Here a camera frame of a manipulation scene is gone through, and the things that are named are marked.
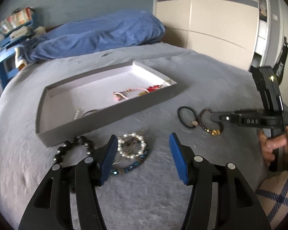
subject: open box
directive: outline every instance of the open box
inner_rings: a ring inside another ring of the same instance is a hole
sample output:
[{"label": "open box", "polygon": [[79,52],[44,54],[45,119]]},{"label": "open box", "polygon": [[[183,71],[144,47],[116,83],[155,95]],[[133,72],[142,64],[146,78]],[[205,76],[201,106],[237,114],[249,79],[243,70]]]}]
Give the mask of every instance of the open box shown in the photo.
[{"label": "open box", "polygon": [[[115,100],[113,92],[163,88],[140,96],[141,90]],[[47,146],[98,129],[174,97],[177,83],[139,62],[125,62],[81,73],[45,87],[36,115],[36,134]],[[98,109],[81,117],[76,115]]]}]

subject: screw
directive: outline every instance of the screw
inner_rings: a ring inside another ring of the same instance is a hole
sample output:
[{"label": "screw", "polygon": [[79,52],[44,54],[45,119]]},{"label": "screw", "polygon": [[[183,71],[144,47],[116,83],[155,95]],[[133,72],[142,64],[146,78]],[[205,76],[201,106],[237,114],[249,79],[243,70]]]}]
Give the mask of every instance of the screw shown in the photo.
[{"label": "screw", "polygon": [[52,170],[58,170],[60,168],[60,164],[55,164],[52,166]]},{"label": "screw", "polygon": [[93,161],[93,158],[87,157],[87,158],[85,158],[84,161],[85,161],[85,163],[91,163]]},{"label": "screw", "polygon": [[231,170],[234,170],[236,168],[236,165],[234,165],[233,163],[229,163],[227,164],[227,167],[230,168]]},{"label": "screw", "polygon": [[203,158],[201,156],[195,156],[194,161],[201,162],[201,161],[203,161]]}]

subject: bed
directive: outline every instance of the bed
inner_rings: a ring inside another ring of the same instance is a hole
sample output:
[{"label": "bed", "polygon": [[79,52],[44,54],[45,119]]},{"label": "bed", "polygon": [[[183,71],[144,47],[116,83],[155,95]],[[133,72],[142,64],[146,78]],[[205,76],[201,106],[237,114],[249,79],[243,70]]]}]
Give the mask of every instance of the bed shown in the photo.
[{"label": "bed", "polygon": [[[151,147],[147,160],[124,175],[111,176],[97,188],[100,208],[108,229],[179,229],[191,187],[179,180],[168,139],[176,132],[184,145],[214,164],[233,162],[253,190],[266,175],[254,128],[225,125],[220,136],[201,128],[184,128],[177,108],[191,106],[197,113],[262,107],[251,74],[211,57],[164,43],[107,50],[31,64],[7,85],[0,98],[0,212],[17,229],[22,214],[52,165],[56,147],[46,148],[35,135],[36,111],[45,86],[67,77],[130,60],[173,78],[184,86],[171,100],[85,134],[96,146],[104,145],[111,134],[139,132]],[[73,149],[63,166],[77,164],[85,157]],[[215,198],[212,214],[215,212]],[[75,196],[71,194],[74,229],[79,229]]]}]

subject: blue gripper pad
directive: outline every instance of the blue gripper pad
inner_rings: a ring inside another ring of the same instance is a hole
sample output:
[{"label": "blue gripper pad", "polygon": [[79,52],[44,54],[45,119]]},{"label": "blue gripper pad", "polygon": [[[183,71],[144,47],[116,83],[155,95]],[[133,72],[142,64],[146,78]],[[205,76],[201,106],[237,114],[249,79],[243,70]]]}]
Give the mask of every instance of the blue gripper pad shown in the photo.
[{"label": "blue gripper pad", "polygon": [[105,155],[103,158],[103,161],[100,163],[100,171],[101,171],[101,177],[100,177],[100,183],[101,185],[104,184],[109,178],[110,171],[112,169],[112,165],[114,162],[114,158],[117,153],[117,147],[118,147],[118,140],[117,136],[112,135],[108,144],[105,147]]},{"label": "blue gripper pad", "polygon": [[175,166],[177,169],[179,179],[183,181],[184,185],[186,185],[189,182],[188,166],[180,148],[181,148],[181,143],[176,133],[172,133],[170,135],[170,150],[171,150],[174,162],[175,162]]}]

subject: hand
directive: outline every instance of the hand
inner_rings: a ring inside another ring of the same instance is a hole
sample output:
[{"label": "hand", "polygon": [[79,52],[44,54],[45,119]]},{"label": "hand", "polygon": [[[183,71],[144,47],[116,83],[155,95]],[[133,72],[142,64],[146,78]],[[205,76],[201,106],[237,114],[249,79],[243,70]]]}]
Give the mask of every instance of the hand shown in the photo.
[{"label": "hand", "polygon": [[261,154],[263,156],[265,164],[269,167],[271,162],[275,160],[275,156],[273,155],[273,150],[278,149],[280,147],[287,145],[286,134],[282,134],[280,136],[268,139],[266,135],[263,133],[263,130],[260,131],[258,136]]}]

